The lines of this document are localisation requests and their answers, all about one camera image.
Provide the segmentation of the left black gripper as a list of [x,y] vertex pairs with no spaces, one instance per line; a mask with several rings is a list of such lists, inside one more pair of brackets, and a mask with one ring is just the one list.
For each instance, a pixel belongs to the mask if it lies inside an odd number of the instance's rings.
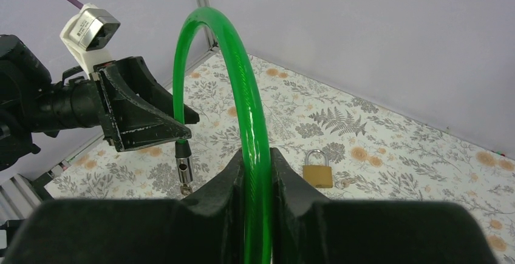
[[148,70],[141,56],[94,67],[98,119],[104,140],[118,152],[136,151],[192,136],[187,124],[199,115],[184,106],[186,121],[174,116],[172,95]]

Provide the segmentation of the brass padlock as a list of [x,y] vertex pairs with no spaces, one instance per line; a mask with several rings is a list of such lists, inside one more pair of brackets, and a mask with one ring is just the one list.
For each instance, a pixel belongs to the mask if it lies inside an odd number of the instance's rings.
[[[313,154],[320,154],[324,159],[324,163],[310,164],[310,157]],[[329,158],[325,152],[319,149],[312,149],[306,153],[302,167],[302,177],[314,188],[333,188],[332,168],[329,166]]]

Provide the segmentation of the green cable lock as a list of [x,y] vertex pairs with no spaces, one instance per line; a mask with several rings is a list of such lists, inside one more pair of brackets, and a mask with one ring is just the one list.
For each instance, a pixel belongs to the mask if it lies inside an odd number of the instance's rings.
[[191,43],[201,27],[215,35],[228,71],[237,112],[244,163],[244,263],[270,263],[273,179],[265,115],[253,68],[230,20],[212,7],[199,7],[183,23],[172,71],[174,118],[185,122],[184,82]]

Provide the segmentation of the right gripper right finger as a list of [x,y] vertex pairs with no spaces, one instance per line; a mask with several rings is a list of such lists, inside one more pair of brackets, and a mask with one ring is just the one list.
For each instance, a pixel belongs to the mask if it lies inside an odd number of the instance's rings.
[[475,218],[448,201],[332,200],[272,148],[273,263],[496,263]]

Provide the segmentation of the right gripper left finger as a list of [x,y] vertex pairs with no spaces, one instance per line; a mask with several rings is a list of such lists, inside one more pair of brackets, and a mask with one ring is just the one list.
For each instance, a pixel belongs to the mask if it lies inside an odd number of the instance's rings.
[[182,200],[61,199],[23,221],[5,263],[242,263],[243,166]]

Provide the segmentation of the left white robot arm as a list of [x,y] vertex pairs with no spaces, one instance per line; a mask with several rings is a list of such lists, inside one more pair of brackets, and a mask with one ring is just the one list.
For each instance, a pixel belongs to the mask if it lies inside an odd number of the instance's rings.
[[172,95],[148,70],[141,56],[65,71],[53,83],[47,68],[15,35],[1,36],[1,169],[40,152],[32,136],[56,137],[66,129],[100,126],[118,152],[136,151],[189,139],[199,114],[184,108],[174,117]]

